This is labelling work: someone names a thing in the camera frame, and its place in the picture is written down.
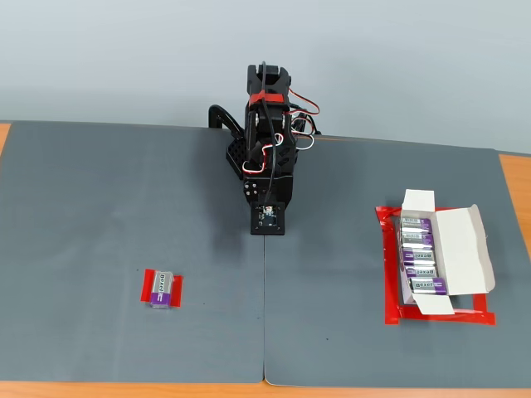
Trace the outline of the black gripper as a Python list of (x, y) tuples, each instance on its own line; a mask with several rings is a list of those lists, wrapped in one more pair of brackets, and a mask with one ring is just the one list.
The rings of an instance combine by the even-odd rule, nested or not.
[(270, 182), (268, 177), (243, 177), (243, 192), (251, 208), (251, 227), (285, 227), (285, 210), (293, 191), (293, 177)]

